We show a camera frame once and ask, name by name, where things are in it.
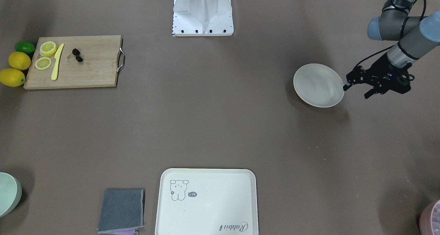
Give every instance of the bear drawing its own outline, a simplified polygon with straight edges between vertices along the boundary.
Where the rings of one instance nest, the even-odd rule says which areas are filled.
[[[171,189],[171,199],[173,201],[183,201],[185,199],[185,191],[187,191],[188,180],[171,180],[170,181],[170,189]]]

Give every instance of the lemon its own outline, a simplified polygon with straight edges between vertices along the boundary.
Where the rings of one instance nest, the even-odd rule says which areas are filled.
[[[40,54],[44,57],[50,57],[56,52],[55,42],[44,42],[40,46]]]
[[[52,60],[47,57],[39,58],[35,62],[35,68],[38,70],[46,70],[52,65]]]
[[[18,70],[26,70],[30,66],[30,58],[23,52],[13,52],[8,58],[9,65]]]
[[[13,68],[6,68],[0,71],[0,82],[9,87],[18,87],[26,81],[25,75]]]

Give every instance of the lemon slice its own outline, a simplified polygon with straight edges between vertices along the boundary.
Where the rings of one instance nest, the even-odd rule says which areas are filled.
[[[39,58],[35,62],[35,68],[38,70],[46,70],[52,65],[52,60],[47,57]]]
[[[40,46],[40,54],[44,57],[50,57],[56,52],[55,42],[44,42]]]

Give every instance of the pink container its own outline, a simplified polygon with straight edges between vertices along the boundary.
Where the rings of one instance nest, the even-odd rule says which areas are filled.
[[[422,235],[440,235],[440,201],[432,202],[423,210],[419,224]]]

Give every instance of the purple cloth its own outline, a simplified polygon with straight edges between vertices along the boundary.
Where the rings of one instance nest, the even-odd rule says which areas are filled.
[[[118,231],[118,232],[109,232],[107,234],[115,234],[115,235],[133,235],[137,233],[136,229],[131,229],[131,230],[125,230],[125,231]]]

